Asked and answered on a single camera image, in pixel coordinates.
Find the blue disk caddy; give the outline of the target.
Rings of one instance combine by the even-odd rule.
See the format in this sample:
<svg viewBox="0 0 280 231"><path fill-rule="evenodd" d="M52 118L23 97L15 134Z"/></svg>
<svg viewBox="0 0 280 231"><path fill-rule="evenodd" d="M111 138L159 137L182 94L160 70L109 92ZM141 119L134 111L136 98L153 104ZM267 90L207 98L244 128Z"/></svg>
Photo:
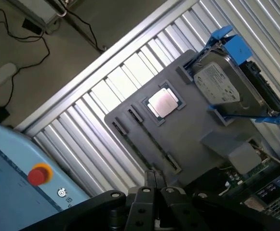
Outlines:
<svg viewBox="0 0 280 231"><path fill-rule="evenodd" d="M229 36L228 34L232 31L232 29L232 26L224 26L221 29L214 31L208 39L204 48L200 52L196 53L185 64L179 67L179 70L182 71L181 76L187 84L194 82L193 71L191 70L192 66L202 55L204 55L211 48L220 48L221 50L223 50L226 54L230 55L236 65L240 65L244 61L250 61L250 57L252 57L253 54L249 46L239 35L235 34ZM217 114L225 119L248 118L254 119L257 123L267 122L270 124L280 124L280 115L272 117L225 116L220 114L216 108L209 104L209 102L208 105L209 109L215 110Z"/></svg>

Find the red emergency stop button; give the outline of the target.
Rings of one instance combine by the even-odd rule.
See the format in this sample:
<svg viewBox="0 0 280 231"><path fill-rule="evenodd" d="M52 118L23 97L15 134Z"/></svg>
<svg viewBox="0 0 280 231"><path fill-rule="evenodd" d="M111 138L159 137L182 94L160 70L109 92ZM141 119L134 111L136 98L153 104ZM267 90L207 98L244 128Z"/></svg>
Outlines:
<svg viewBox="0 0 280 231"><path fill-rule="evenodd" d="M33 186L48 183L53 177L53 170L47 163L37 163L28 173L27 180Z"/></svg>

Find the dark metal stand leg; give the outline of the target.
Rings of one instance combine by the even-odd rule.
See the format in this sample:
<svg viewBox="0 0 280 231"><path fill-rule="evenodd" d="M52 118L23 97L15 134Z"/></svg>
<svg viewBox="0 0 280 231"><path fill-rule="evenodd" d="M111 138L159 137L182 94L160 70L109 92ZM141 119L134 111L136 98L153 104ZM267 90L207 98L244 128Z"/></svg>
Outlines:
<svg viewBox="0 0 280 231"><path fill-rule="evenodd" d="M56 14L63 18L63 20L75 29L98 53L102 54L105 52L104 48L101 48L98 44L97 38L93 32L91 24L84 21L77 14L72 12L63 0L44 0L48 5L50 5L56 12ZM90 35L79 25L79 23L86 25L89 29Z"/></svg>

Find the grey parts rack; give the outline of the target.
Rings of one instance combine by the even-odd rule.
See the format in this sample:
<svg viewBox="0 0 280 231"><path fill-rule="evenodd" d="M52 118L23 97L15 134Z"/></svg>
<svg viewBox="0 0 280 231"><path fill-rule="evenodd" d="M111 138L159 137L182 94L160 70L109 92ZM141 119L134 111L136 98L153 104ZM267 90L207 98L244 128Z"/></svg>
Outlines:
<svg viewBox="0 0 280 231"><path fill-rule="evenodd" d="M144 169L149 170L112 125L118 122L146 160L161 170L171 185L188 185L207 171L230 164L245 174L260 164L261 159L249 144L261 139L248 120L224 120L209 109L197 86L187 84L179 67L195 55L188 50L159 72L148 83L129 96L105 116L105 123L121 144ZM178 107L165 118L155 117L148 99L162 88L170 88L179 99ZM131 109L176 164L174 170L140 125L128 112Z"/></svg>

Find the green RAM stick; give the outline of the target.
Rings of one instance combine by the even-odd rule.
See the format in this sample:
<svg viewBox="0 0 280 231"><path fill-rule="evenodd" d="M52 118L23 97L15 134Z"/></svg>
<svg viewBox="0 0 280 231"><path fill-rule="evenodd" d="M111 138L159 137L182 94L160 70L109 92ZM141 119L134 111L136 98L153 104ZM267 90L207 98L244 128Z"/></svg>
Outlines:
<svg viewBox="0 0 280 231"><path fill-rule="evenodd" d="M139 151L139 149L136 147L136 145L132 142L132 140L128 137L127 131L118 123L118 122L112 122L112 125L116 128L116 130L121 134L123 139L128 143L128 145L132 148L132 150L135 152L137 157L144 163L144 165L149 170L154 170L154 167L146 160L146 158L142 155L142 153Z"/></svg>
<svg viewBox="0 0 280 231"><path fill-rule="evenodd" d="M156 148L161 152L162 156L170 163L172 168L174 170L178 170L178 167L176 166L176 164L170 159L170 157L164 151L164 149L161 147L161 145L156 141L156 139L153 137L153 135L144 126L143 121L141 121L140 118L131 109L128 109L128 112L131 114L131 116L134 118L134 120L137 121L137 123L140 125L140 127L142 128L144 133L150 138L150 140L153 142L153 144L156 146Z"/></svg>

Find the green graphics card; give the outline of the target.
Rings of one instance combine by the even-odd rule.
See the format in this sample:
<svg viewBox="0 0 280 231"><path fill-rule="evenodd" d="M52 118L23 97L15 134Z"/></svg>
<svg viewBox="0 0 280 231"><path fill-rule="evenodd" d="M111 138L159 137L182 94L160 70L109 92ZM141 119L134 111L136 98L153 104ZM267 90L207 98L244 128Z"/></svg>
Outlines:
<svg viewBox="0 0 280 231"><path fill-rule="evenodd" d="M255 177L256 175L264 171L266 168L268 168L268 166L272 162L271 157L269 157L268 154L265 153L264 148L259 146L259 144L255 140L249 141L249 144L253 147L257 155L260 157L261 162L245 174L239 173L230 164L219 168L222 171L222 173L225 174L227 177L227 182L225 183L225 186L228 189L236 188L242 185L243 183L250 181L253 177Z"/></svg>

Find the light blue teach pendant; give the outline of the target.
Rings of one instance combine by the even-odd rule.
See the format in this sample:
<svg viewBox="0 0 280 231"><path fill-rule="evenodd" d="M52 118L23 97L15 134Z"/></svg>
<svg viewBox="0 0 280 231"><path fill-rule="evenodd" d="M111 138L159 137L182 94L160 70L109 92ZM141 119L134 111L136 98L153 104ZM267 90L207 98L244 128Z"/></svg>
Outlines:
<svg viewBox="0 0 280 231"><path fill-rule="evenodd" d="M27 175L47 163L52 179L33 186ZM0 231L19 231L89 199L89 196L25 135L0 125Z"/></svg>

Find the silver hard disk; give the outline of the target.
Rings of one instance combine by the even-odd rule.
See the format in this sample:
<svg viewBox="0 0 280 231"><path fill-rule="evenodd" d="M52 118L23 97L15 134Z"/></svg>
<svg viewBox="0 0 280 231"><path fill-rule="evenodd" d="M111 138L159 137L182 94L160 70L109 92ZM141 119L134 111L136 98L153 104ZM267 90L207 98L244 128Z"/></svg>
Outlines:
<svg viewBox="0 0 280 231"><path fill-rule="evenodd" d="M280 97L253 61L236 65L220 48L211 48L192 66L193 79L209 104L224 116L280 115Z"/></svg>

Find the black power adapter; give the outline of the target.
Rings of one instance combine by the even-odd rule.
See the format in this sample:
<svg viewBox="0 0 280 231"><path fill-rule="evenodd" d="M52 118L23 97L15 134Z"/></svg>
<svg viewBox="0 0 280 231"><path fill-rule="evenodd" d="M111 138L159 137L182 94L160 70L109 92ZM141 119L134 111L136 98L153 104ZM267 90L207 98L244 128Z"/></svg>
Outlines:
<svg viewBox="0 0 280 231"><path fill-rule="evenodd" d="M22 28L36 34L36 35L40 35L42 33L42 29L34 24L33 22L29 21L28 19L24 19L23 23L22 23Z"/></svg>

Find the open PC case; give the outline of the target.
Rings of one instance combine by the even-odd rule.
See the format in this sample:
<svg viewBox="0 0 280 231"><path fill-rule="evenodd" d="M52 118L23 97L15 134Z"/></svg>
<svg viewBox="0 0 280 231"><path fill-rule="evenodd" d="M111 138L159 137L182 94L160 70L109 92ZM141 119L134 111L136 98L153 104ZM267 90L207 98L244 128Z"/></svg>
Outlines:
<svg viewBox="0 0 280 231"><path fill-rule="evenodd" d="M280 167L258 167L248 177L240 204L280 220Z"/></svg>

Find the silver CPU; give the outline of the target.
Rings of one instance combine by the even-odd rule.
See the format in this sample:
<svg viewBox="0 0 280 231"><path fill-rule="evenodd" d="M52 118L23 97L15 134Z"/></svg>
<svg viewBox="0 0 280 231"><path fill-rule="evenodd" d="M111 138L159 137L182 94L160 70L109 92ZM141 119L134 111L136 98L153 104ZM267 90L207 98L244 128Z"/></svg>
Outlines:
<svg viewBox="0 0 280 231"><path fill-rule="evenodd" d="M148 108L155 117L165 118L178 107L179 99L170 88L162 88L148 99Z"/></svg>

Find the grey metal cabinet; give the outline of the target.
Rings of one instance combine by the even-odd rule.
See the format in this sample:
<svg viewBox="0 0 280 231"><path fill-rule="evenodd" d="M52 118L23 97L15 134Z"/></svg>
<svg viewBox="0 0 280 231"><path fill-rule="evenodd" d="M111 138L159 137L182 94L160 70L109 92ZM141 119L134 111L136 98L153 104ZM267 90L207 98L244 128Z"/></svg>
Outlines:
<svg viewBox="0 0 280 231"><path fill-rule="evenodd" d="M59 17L64 17L67 13L59 0L5 1L24 14L32 23L46 31L52 30L53 24Z"/></svg>

